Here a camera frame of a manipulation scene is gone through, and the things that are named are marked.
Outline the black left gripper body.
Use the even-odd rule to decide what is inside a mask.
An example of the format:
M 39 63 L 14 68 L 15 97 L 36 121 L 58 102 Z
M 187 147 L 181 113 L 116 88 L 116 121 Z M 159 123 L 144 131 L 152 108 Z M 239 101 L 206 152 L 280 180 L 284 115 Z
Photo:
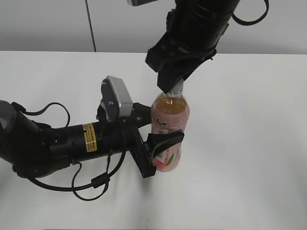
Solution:
M 99 127 L 98 151 L 105 155 L 121 153 L 118 164 L 108 173 L 109 177 L 120 169 L 127 151 L 132 155 L 143 178 L 155 175 L 156 167 L 153 166 L 146 153 L 144 141 L 139 128 L 132 120 L 132 115 L 110 122 L 107 120 L 105 109 L 100 105 L 97 109 L 96 119 Z

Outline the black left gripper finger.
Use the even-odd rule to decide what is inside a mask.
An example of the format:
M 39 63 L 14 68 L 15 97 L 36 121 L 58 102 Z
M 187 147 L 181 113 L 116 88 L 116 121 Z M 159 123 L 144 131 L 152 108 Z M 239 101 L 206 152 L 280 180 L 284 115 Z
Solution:
M 158 155 L 170 147 L 181 143 L 185 134 L 183 132 L 173 132 L 169 134 L 148 134 L 144 142 L 146 153 L 149 159 L 153 161 Z
M 141 103 L 133 103 L 132 120 L 138 128 L 151 124 L 151 108 Z

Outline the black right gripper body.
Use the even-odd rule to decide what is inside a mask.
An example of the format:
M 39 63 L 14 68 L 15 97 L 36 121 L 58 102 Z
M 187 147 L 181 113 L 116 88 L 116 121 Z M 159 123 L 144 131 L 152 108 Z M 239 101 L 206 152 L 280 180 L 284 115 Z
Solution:
M 156 45 L 148 50 L 145 62 L 156 73 L 168 63 L 182 65 L 189 69 L 188 78 L 203 62 L 215 55 L 216 45 L 211 48 L 188 47 L 165 33 Z

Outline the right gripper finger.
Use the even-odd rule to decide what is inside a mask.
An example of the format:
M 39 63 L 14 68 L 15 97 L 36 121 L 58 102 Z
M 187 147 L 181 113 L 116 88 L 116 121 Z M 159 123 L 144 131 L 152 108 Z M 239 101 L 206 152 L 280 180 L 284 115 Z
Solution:
M 189 75 L 189 69 L 174 63 L 165 64 L 158 71 L 157 86 L 164 92 L 168 93 L 179 82 L 185 80 Z

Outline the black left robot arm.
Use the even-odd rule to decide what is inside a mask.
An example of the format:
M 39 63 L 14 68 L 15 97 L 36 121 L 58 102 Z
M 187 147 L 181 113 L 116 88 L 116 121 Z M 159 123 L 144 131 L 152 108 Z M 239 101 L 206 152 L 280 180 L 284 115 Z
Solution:
M 106 112 L 97 109 L 98 122 L 52 128 L 28 119 L 23 109 L 7 101 L 0 103 L 0 157 L 13 165 L 18 176 L 34 178 L 50 175 L 76 161 L 87 161 L 129 151 L 144 178 L 155 175 L 143 147 L 139 128 L 150 123 L 150 108 L 134 103 L 129 117 L 108 122 Z

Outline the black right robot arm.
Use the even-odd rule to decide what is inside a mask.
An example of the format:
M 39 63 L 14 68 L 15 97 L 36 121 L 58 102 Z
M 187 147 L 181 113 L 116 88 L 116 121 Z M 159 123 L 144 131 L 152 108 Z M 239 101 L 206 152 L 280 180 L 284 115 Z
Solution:
M 228 28 L 237 0 L 177 0 L 166 17 L 166 32 L 148 50 L 146 64 L 158 74 L 157 86 L 169 93 L 202 63 L 212 59 Z

